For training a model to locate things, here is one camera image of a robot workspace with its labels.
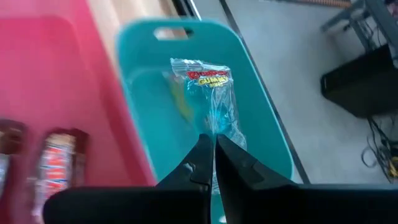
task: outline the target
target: black speaker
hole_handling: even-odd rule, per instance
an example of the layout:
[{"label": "black speaker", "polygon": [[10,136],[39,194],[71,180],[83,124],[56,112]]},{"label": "black speaker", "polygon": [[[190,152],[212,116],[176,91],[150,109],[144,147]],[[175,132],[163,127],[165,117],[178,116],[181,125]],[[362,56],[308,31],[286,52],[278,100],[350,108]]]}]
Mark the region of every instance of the black speaker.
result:
[{"label": "black speaker", "polygon": [[321,91],[326,99],[360,118],[398,109],[398,69],[389,46],[323,75]]}]

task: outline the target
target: gray floor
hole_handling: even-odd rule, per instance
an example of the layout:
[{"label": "gray floor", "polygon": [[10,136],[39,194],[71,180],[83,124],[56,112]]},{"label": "gray floor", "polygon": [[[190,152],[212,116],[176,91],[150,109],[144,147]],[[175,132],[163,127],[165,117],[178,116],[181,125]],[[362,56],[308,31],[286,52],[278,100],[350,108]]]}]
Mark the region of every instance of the gray floor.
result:
[{"label": "gray floor", "polygon": [[[310,181],[387,183],[379,168],[361,162],[367,122],[320,94],[323,73],[362,53],[354,35],[347,40],[320,32],[339,10],[258,0],[227,2]],[[226,24],[217,0],[195,3],[203,19]],[[357,47],[346,50],[353,45]]]}]

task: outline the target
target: wooden surface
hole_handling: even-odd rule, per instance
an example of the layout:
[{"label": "wooden surface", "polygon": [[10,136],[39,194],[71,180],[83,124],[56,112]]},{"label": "wooden surface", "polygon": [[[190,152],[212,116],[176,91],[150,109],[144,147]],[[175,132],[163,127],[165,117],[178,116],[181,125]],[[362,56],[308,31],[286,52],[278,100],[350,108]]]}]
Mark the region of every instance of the wooden surface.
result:
[{"label": "wooden surface", "polygon": [[123,25],[143,17],[178,16],[171,0],[87,0],[101,40],[118,70],[114,41]]}]

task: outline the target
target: clear plastic wrapper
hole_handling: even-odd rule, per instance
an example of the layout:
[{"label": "clear plastic wrapper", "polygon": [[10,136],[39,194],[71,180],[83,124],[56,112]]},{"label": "clear plastic wrapper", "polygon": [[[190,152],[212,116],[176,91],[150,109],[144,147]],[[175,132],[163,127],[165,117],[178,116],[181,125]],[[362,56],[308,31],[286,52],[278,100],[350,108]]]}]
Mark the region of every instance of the clear plastic wrapper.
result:
[{"label": "clear plastic wrapper", "polygon": [[[231,69],[200,60],[170,59],[175,85],[182,86],[178,108],[198,133],[212,136],[225,134],[246,150],[246,138],[239,129]],[[219,194],[213,173],[213,194]]]}]

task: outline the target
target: candy bar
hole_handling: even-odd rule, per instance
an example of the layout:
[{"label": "candy bar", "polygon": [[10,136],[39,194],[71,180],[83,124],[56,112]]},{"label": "candy bar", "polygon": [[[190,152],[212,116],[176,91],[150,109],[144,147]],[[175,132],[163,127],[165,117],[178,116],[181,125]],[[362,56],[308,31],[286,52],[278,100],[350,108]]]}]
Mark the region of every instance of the candy bar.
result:
[{"label": "candy bar", "polygon": [[37,223],[42,223],[42,208],[49,197],[69,187],[83,185],[87,139],[88,135],[78,129],[56,129],[45,138],[33,210]]},{"label": "candy bar", "polygon": [[21,150],[24,130],[22,123],[0,120],[0,197],[6,182],[11,156]]}]

